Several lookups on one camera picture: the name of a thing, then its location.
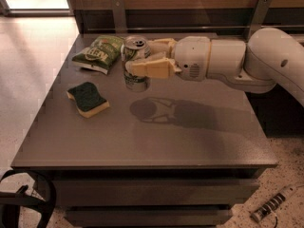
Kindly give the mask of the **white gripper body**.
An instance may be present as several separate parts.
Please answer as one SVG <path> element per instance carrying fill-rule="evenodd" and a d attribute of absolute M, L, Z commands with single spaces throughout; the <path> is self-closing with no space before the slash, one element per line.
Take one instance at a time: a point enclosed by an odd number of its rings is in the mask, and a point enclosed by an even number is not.
<path fill-rule="evenodd" d="M 176 43 L 174 59 L 180 68 L 178 76 L 186 81 L 205 78 L 211 41 L 207 37 L 187 36 Z"/>

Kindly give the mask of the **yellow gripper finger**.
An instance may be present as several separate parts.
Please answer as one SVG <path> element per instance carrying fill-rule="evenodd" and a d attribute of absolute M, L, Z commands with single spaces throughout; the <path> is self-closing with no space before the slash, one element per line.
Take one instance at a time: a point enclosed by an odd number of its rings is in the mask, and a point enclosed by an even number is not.
<path fill-rule="evenodd" d="M 173 58 L 177 41 L 173 38 L 149 40 L 150 56 L 153 58 Z"/>
<path fill-rule="evenodd" d="M 167 79 L 176 73 L 180 73 L 181 69 L 177 66 L 173 59 L 161 58 L 157 60 L 135 60 L 125 63 L 126 70 L 139 77 L 148 77 L 156 79 Z"/>

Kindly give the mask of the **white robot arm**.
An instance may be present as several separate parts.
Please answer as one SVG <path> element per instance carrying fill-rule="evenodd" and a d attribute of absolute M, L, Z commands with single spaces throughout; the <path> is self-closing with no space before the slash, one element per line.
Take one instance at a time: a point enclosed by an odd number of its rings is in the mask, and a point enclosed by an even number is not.
<path fill-rule="evenodd" d="M 134 76 L 183 80 L 218 80 L 251 93 L 282 86 L 304 105 L 304 47 L 277 28 L 261 28 L 247 42 L 187 36 L 147 42 L 151 54 L 125 62 Z"/>

